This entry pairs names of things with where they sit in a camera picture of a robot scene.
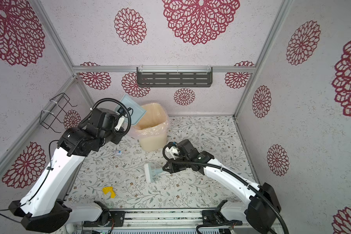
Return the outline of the teal plastic dustpan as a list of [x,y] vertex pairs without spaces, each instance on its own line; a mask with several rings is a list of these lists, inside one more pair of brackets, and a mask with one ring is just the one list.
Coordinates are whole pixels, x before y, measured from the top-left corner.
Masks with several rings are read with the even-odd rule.
[[131,118],[131,126],[137,125],[147,112],[143,107],[131,99],[128,94],[123,96],[120,103],[128,109]]

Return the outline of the yellow paper scrap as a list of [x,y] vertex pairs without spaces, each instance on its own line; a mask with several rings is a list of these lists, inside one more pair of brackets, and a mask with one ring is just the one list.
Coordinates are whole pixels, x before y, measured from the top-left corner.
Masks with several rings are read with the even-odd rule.
[[114,199],[116,197],[116,193],[115,193],[113,187],[104,187],[104,188],[102,188],[102,192],[104,193],[104,195],[110,194],[110,198],[112,198],[112,199]]

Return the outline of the teal hand brush white bristles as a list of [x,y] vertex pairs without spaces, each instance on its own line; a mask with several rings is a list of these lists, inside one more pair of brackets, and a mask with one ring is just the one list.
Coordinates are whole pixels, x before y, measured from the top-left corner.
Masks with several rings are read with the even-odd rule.
[[146,163],[144,165],[144,172],[147,183],[157,182],[162,173],[164,173],[162,168],[156,167],[153,163]]

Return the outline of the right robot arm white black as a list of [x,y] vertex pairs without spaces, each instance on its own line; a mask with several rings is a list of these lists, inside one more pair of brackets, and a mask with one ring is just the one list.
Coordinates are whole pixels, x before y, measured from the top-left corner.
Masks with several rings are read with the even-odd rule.
[[280,214],[281,206],[274,188],[264,183],[252,182],[224,166],[212,154],[197,148],[189,140],[179,143],[169,142],[162,149],[167,163],[163,170],[171,174],[192,169],[214,179],[235,194],[243,203],[224,200],[214,211],[203,215],[203,224],[196,227],[199,234],[202,228],[242,225],[248,222],[261,234],[274,234],[272,225],[278,221],[285,234],[289,233],[287,224]]

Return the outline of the beige trash bin with liner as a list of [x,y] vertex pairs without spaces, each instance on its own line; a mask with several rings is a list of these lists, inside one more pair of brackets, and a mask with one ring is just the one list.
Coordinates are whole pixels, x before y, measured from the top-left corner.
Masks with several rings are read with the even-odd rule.
[[159,103],[148,103],[142,108],[146,113],[136,125],[131,127],[129,134],[139,141],[143,151],[156,151],[167,143],[169,116]]

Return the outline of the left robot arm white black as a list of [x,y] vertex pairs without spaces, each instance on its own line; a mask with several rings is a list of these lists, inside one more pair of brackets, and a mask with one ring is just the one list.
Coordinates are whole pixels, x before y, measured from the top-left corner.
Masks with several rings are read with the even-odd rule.
[[10,203],[8,211],[20,217],[27,231],[53,233],[65,224],[111,222],[109,209],[101,202],[85,206],[65,205],[58,196],[74,171],[92,152],[111,141],[118,144],[128,134],[133,108],[114,98],[98,100],[78,126],[67,129],[57,142],[44,172],[21,200]]

